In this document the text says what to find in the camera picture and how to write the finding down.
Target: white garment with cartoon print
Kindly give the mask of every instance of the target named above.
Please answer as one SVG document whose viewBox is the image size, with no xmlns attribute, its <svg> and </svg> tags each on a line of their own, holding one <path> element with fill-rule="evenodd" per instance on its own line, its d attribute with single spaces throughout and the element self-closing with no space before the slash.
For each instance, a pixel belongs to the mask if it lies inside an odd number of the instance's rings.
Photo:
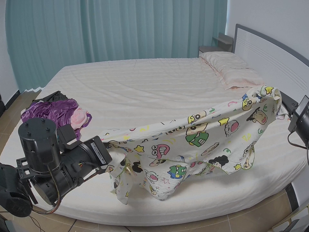
<svg viewBox="0 0 309 232">
<path fill-rule="evenodd" d="M 112 191 L 126 204 L 133 184 L 139 184 L 164 200 L 193 174 L 210 174 L 215 167 L 227 174 L 251 168 L 254 145 L 280 106 L 279 90 L 260 86 L 183 119 L 104 131 L 100 137 L 110 143 L 113 158 L 106 169 Z"/>
</svg>

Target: pink squiggle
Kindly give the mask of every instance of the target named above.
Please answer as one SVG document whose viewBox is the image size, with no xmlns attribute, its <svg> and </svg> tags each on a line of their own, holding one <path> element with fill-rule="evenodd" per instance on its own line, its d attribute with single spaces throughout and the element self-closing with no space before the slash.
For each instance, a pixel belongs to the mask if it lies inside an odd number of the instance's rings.
<svg viewBox="0 0 309 232">
<path fill-rule="evenodd" d="M 227 106 L 230 106 L 231 103 L 232 103 L 232 104 L 237 104 L 236 101 L 235 101 L 235 102 L 234 102 L 234 101 L 231 101 L 231 102 L 229 102 L 229 103 L 227 104 Z"/>
</svg>

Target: fitted sheet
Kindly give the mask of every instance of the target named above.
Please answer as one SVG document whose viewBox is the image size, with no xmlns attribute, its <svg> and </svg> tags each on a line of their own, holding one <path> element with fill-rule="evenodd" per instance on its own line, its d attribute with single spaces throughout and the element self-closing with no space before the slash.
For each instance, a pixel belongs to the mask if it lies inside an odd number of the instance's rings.
<svg viewBox="0 0 309 232">
<path fill-rule="evenodd" d="M 183 118 L 204 107 L 241 98 L 249 88 L 224 90 L 213 70 L 198 58 L 108 61 L 64 67 L 40 93 L 60 90 L 93 116 L 81 130 L 87 140 L 103 130 L 127 129 Z M 1 156 L 16 166 L 23 157 L 18 123 Z M 287 120 L 276 120 L 255 145 L 253 167 L 227 175 L 219 169 L 192 176 L 165 201 L 134 186 L 127 205 L 109 192 L 102 174 L 70 192 L 56 213 L 109 225 L 156 226 L 236 212 L 273 195 L 290 183 L 306 164 L 306 151 L 288 144 Z M 301 143 L 297 135 L 291 140 Z M 50 209 L 33 189 L 39 207 Z"/>
</svg>

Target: curtain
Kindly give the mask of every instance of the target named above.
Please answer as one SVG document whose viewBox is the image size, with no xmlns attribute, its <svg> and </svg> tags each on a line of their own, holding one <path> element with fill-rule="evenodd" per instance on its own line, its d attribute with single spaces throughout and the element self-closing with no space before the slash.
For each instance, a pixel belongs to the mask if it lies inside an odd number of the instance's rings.
<svg viewBox="0 0 309 232">
<path fill-rule="evenodd" d="M 20 91 L 64 66 L 193 58 L 225 32 L 227 0 L 7 0 L 6 36 Z"/>
</svg>

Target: purple strap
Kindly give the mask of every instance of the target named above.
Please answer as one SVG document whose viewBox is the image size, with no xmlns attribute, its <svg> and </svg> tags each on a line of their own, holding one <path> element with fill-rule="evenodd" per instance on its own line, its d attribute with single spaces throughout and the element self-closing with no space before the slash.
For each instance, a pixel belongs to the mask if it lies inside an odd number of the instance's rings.
<svg viewBox="0 0 309 232">
<path fill-rule="evenodd" d="M 86 127 L 86 126 L 90 123 L 90 121 L 91 121 L 91 119 L 92 119 L 91 114 L 87 114 L 87 117 L 88 117 L 89 119 L 88 119 L 88 121 L 87 121 L 86 124 L 83 124 L 83 125 L 82 125 L 82 127 Z"/>
</svg>

